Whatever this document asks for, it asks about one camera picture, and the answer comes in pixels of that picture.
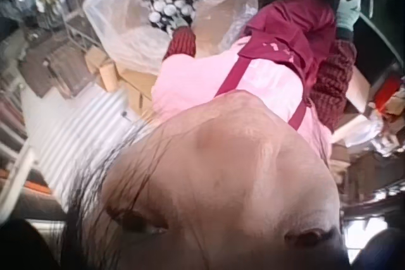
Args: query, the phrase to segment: eye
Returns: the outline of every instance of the eye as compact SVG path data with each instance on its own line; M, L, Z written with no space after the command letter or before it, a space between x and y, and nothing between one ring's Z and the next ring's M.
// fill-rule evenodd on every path
M332 233L332 230L326 232L322 229L310 229L303 231L300 234L288 233L284 236L284 240L287 245L292 247L314 247L325 240L329 240L332 237Z
M134 233L162 234L167 231L165 223L153 223L135 210L117 210L107 208L108 215L124 230Z

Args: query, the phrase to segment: knit sleeve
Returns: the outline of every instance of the knit sleeve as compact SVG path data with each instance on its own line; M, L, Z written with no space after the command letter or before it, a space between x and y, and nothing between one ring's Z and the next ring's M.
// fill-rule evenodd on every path
M332 133L346 106L346 92L352 78L356 54L353 43L336 40L329 58L320 65L316 83L311 91L311 99L319 120Z
M163 60L175 54L186 54L191 57L196 55L196 35L194 35L191 28L180 27L174 31Z

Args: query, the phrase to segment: plastic bag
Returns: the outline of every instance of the plastic bag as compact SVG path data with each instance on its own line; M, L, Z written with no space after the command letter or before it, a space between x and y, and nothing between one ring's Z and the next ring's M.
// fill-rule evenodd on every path
M125 68L157 75L170 38L152 28L142 0L85 0L83 8L108 55ZM258 0L200 0L193 31L197 57L228 49L257 13Z

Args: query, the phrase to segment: apron strap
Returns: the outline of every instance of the apron strap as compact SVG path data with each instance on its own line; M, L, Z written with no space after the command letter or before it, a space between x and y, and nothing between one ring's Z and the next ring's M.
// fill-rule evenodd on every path
M243 75L245 74L247 68L249 67L251 61L252 59L250 58L239 56L235 65L232 67L226 79L223 81L221 87L215 94L215 97L230 92L232 90L235 90L240 80L242 79ZM294 130L298 130L298 128L301 126L301 123L304 120L305 112L306 112L306 103L302 98L295 113L289 120L289 125Z

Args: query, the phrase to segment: white glove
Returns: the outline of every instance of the white glove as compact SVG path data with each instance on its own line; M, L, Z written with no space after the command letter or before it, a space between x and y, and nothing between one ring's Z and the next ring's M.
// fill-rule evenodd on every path
M353 26L360 17L361 0L339 0L336 12L336 26L353 32Z
M173 28L188 27L189 24L179 15L173 16Z

